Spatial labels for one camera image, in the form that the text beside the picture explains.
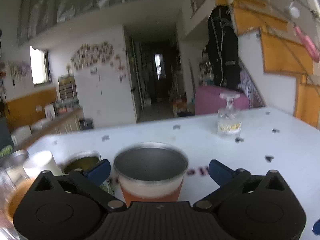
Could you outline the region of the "kitchen counter cabinet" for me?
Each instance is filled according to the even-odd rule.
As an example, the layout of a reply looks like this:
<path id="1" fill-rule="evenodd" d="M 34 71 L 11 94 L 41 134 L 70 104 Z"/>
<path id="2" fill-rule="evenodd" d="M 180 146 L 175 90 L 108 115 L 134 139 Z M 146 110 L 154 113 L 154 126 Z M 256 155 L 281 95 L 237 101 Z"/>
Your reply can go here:
<path id="1" fill-rule="evenodd" d="M 83 117 L 84 113 L 82 108 L 77 108 L 72 112 L 58 116 L 56 119 L 46 124 L 43 129 L 34 132 L 30 137 L 14 146 L 13 151 L 26 150 L 33 143 L 47 135 L 80 131 L 79 120 Z"/>

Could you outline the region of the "upside-down stemmed glass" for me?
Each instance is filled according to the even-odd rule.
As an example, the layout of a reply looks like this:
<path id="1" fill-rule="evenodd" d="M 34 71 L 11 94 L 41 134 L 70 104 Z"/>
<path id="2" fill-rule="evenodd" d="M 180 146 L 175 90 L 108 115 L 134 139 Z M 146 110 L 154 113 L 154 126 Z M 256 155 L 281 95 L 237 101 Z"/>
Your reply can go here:
<path id="1" fill-rule="evenodd" d="M 221 137 L 238 137 L 242 120 L 239 111 L 233 106 L 233 101 L 240 98 L 240 93 L 221 93 L 220 98 L 226 101 L 226 106 L 217 112 L 217 133 Z"/>

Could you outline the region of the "pink foam padded railing post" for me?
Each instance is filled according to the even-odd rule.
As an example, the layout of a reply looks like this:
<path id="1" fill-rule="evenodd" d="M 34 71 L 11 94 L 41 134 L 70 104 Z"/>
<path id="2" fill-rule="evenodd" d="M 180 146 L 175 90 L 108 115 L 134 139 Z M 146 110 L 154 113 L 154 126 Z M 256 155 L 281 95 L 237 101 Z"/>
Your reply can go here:
<path id="1" fill-rule="evenodd" d="M 296 36 L 315 63 L 319 63 L 319 0 L 292 0 L 287 12 Z"/>

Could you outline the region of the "black trash bin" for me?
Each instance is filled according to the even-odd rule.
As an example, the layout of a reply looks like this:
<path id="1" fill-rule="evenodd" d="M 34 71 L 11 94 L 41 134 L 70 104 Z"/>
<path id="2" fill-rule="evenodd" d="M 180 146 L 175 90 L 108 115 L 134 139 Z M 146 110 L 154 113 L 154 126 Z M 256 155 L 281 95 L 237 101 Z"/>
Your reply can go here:
<path id="1" fill-rule="evenodd" d="M 80 118 L 79 125 L 81 130 L 88 130 L 94 128 L 93 119 L 91 118 Z"/>

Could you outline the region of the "white paper cup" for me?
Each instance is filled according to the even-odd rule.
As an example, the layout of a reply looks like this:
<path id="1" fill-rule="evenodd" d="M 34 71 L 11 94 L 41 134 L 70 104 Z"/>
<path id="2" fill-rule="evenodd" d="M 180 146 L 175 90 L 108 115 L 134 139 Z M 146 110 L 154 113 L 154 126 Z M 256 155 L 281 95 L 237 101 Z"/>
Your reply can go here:
<path id="1" fill-rule="evenodd" d="M 57 166 L 52 153 L 48 150 L 37 152 L 29 157 L 22 165 L 25 173 L 35 179 L 42 171 L 49 170 L 54 176 L 61 176 L 63 172 Z"/>

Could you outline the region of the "small drawer organizer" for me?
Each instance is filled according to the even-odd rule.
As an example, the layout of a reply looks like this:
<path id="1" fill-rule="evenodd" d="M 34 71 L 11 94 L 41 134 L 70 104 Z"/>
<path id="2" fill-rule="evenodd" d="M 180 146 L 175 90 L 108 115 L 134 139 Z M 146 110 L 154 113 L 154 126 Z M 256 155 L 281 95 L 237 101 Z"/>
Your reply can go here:
<path id="1" fill-rule="evenodd" d="M 73 75 L 61 76 L 58 79 L 61 101 L 77 97 L 75 78 Z"/>

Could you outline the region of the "photo collage board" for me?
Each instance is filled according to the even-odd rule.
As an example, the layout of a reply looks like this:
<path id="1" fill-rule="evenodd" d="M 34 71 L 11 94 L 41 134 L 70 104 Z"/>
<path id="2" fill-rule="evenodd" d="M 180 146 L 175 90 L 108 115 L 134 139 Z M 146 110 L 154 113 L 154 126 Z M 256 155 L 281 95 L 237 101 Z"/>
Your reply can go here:
<path id="1" fill-rule="evenodd" d="M 83 44 L 71 57 L 71 66 L 77 72 L 97 64 L 107 64 L 113 52 L 113 45 L 107 41 L 99 44 Z"/>

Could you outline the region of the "white cup with brown sleeve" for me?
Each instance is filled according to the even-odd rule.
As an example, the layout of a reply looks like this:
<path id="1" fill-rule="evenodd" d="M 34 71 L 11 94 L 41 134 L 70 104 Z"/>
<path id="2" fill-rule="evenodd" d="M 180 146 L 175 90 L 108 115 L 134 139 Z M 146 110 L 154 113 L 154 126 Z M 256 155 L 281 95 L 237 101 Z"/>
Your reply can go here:
<path id="1" fill-rule="evenodd" d="M 178 201 L 188 166 L 182 150 L 162 142 L 131 145 L 113 160 L 127 206 L 132 202 Z"/>

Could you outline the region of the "steel mug behind jar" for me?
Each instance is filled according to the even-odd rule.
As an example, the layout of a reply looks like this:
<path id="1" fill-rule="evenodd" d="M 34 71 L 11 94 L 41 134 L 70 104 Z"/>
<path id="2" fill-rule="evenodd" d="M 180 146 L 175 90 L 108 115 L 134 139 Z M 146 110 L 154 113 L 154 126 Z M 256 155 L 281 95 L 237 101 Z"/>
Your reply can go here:
<path id="1" fill-rule="evenodd" d="M 18 150 L 1 159 L 1 168 L 5 169 L 12 182 L 26 175 L 23 164 L 29 159 L 27 150 Z"/>

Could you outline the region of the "green cartoon tin can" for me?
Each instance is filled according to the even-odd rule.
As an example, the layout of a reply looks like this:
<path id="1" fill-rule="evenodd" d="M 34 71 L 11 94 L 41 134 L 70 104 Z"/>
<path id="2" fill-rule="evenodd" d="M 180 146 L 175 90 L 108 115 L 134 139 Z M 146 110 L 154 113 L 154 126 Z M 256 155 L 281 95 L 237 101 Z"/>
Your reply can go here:
<path id="1" fill-rule="evenodd" d="M 114 196 L 109 181 L 111 174 L 111 164 L 108 160 L 103 160 L 101 155 L 95 151 L 82 151 L 73 154 L 61 166 L 64 174 L 74 170 L 82 170 L 82 174 L 95 186 Z"/>

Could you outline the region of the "purple sofa chair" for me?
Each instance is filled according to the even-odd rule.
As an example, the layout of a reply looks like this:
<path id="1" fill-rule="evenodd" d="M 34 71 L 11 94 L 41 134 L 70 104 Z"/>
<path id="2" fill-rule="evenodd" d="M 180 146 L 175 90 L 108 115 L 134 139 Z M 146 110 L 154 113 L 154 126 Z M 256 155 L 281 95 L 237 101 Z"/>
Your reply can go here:
<path id="1" fill-rule="evenodd" d="M 236 109 L 249 109 L 249 99 L 245 94 L 217 86 L 199 86 L 195 94 L 195 115 L 215 114 L 219 109 L 225 108 L 227 101 L 220 98 L 221 93 L 240 94 L 233 101 Z"/>

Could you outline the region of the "white box on counter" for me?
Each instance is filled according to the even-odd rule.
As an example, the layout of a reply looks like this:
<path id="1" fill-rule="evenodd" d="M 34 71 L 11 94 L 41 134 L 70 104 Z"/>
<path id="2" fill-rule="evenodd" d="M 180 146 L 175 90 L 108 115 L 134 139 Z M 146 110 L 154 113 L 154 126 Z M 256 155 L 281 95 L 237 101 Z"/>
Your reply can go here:
<path id="1" fill-rule="evenodd" d="M 31 129 L 29 125 L 21 126 L 11 133 L 11 139 L 15 146 L 25 141 L 30 136 Z"/>

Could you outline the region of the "wooden cylinder cup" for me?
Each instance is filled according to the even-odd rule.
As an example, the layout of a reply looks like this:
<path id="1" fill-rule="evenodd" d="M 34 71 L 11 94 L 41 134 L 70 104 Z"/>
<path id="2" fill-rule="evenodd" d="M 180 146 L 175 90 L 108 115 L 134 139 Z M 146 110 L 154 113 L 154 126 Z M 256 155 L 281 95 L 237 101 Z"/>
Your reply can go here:
<path id="1" fill-rule="evenodd" d="M 9 194 L 8 200 L 4 204 L 4 214 L 11 224 L 13 223 L 13 216 L 17 207 L 34 181 L 34 179 L 22 181 L 16 186 L 14 191 Z"/>

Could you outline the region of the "white small appliance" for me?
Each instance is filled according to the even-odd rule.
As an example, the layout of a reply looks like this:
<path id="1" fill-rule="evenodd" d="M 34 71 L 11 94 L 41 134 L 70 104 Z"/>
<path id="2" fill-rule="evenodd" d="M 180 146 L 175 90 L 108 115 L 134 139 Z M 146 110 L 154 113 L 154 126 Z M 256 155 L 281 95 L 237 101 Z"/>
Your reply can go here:
<path id="1" fill-rule="evenodd" d="M 44 107 L 44 113 L 47 119 L 54 120 L 56 118 L 55 107 L 52 103 Z"/>

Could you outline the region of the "glass jar with pink sleeve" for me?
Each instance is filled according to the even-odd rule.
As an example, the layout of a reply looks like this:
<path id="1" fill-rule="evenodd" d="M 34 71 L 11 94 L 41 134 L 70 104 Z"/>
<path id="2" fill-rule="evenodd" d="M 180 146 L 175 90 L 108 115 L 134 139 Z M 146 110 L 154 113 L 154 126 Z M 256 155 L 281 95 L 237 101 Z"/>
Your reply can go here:
<path id="1" fill-rule="evenodd" d="M 14 192 L 15 185 L 12 183 L 5 169 L 1 168 L 1 239 L 20 239 L 6 213 L 9 197 Z"/>

